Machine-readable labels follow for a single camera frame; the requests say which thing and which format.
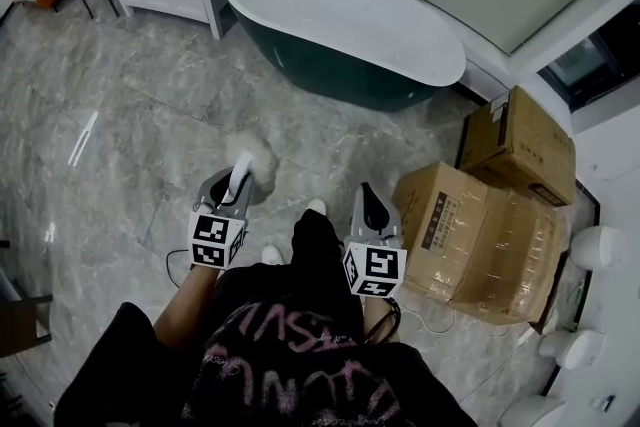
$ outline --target white bathtub rim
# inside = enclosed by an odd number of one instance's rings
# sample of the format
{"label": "white bathtub rim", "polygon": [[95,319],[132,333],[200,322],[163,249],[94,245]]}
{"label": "white bathtub rim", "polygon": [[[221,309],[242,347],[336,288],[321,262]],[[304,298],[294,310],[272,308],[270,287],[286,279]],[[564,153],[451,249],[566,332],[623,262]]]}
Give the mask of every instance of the white bathtub rim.
{"label": "white bathtub rim", "polygon": [[273,22],[271,20],[267,20],[263,17],[261,17],[260,15],[257,15],[256,13],[250,11],[249,9],[247,9],[239,0],[228,0],[229,3],[235,8],[237,9],[243,16],[247,17],[249,20],[259,24],[259,25],[263,25],[269,29],[274,29],[276,31],[285,33],[285,34],[289,34],[291,36],[295,36],[301,39],[305,39],[307,41],[311,41],[313,43],[317,43],[319,45],[322,45],[324,47],[328,47],[334,50],[337,50],[339,52],[342,52],[344,54],[350,55],[352,57],[356,57],[358,59],[361,59],[363,61],[369,62],[371,64],[380,66],[381,68],[385,68],[388,69],[390,71],[393,71],[395,73],[398,73],[399,75],[403,75],[405,77],[408,77],[410,79],[413,79],[417,82],[420,82],[422,84],[424,84],[425,86],[429,86],[429,87],[447,87],[450,86],[454,83],[456,83],[464,74],[465,71],[465,67],[466,67],[466,57],[465,57],[465,53],[464,53],[464,47],[462,45],[462,43],[460,42],[460,40],[457,38],[457,36],[455,36],[453,30],[446,24],[446,22],[440,18],[440,16],[435,13],[434,11],[432,11],[429,6],[427,6],[424,3],[421,3],[417,0],[413,0],[414,2],[417,3],[417,5],[420,6],[421,9],[424,9],[425,11],[429,12],[429,16],[433,19],[433,20],[437,20],[436,23],[439,23],[441,25],[441,29],[442,32],[447,32],[450,35],[449,38],[449,42],[452,45],[455,45],[455,49],[451,48],[450,51],[451,52],[456,52],[457,54],[459,54],[459,57],[457,58],[457,62],[456,62],[456,66],[455,66],[455,70],[452,70],[450,72],[450,77],[454,77],[454,78],[450,78],[447,81],[443,81],[443,83],[430,83],[429,80],[425,78],[424,76],[420,75],[419,73],[415,73],[412,70],[409,70],[407,68],[403,68],[401,66],[397,66],[394,63],[390,63],[390,62],[384,62],[384,61],[380,61],[378,59],[372,59],[370,56],[368,56],[366,54],[366,52],[361,51],[360,49],[354,49],[354,48],[350,48],[347,47],[346,45],[341,45],[339,42],[335,41],[335,40],[328,40],[326,38],[321,38],[318,37],[316,35],[313,34],[309,34],[306,33],[305,31],[301,31],[301,30],[297,30],[295,28],[290,28],[290,27],[285,27],[280,23],[277,22]]}

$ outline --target cabinet drawer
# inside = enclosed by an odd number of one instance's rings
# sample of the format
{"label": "cabinet drawer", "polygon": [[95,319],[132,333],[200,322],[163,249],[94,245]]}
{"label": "cabinet drawer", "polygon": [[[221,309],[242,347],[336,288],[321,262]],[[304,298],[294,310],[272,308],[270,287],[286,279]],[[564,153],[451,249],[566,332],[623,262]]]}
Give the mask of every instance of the cabinet drawer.
{"label": "cabinet drawer", "polygon": [[209,22],[209,17],[204,8],[204,0],[167,0],[171,6],[171,12],[186,18]]}

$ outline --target black cable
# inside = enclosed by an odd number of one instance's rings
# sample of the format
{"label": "black cable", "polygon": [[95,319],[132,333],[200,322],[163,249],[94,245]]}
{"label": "black cable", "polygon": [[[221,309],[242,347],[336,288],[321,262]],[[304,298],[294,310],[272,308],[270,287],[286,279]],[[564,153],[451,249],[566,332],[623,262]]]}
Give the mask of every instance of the black cable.
{"label": "black cable", "polygon": [[382,341],[377,345],[389,343],[389,340],[391,340],[393,336],[398,332],[398,328],[400,327],[400,321],[402,319],[402,312],[400,311],[400,306],[398,306],[398,303],[392,297],[385,298],[385,301],[389,304],[389,306],[391,306],[391,311],[388,312],[384,317],[382,317],[376,323],[376,325],[371,328],[371,331],[367,333],[367,336],[365,336],[365,339],[364,339],[364,345],[369,345],[373,337],[378,333],[378,331],[380,331],[380,328],[382,328],[384,323],[391,316],[394,317],[393,327],[391,328],[391,331],[389,331],[387,336],[385,336],[382,339]]}
{"label": "black cable", "polygon": [[167,266],[167,274],[169,275],[169,279],[171,280],[171,283],[173,283],[176,288],[180,288],[180,285],[178,285],[174,280],[173,277],[171,276],[171,271],[169,270],[169,257],[173,254],[173,253],[187,253],[189,250],[188,249],[174,249],[173,251],[169,251],[167,253],[167,256],[165,256],[164,258],[164,263]]}

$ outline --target cardboard box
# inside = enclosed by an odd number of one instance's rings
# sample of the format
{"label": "cardboard box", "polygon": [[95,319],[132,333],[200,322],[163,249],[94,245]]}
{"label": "cardboard box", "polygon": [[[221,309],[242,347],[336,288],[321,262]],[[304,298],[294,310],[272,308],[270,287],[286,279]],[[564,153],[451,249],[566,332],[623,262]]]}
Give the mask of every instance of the cardboard box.
{"label": "cardboard box", "polygon": [[402,177],[393,202],[405,286],[496,325],[540,318],[564,233],[552,208],[442,163]]}
{"label": "cardboard box", "polygon": [[465,124],[460,169],[554,207],[575,195],[571,138],[521,87],[485,105]]}

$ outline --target fiducial marker cube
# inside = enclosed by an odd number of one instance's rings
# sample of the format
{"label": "fiducial marker cube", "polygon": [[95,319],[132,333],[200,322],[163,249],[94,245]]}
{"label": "fiducial marker cube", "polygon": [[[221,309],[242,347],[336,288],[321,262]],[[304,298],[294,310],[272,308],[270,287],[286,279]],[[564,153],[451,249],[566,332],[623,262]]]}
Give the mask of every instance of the fiducial marker cube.
{"label": "fiducial marker cube", "polygon": [[228,269],[238,249],[242,247],[246,232],[246,219],[191,212],[188,241],[191,262],[216,269]]}
{"label": "fiducial marker cube", "polygon": [[391,297],[402,284],[407,251],[351,242],[342,263],[352,294]]}

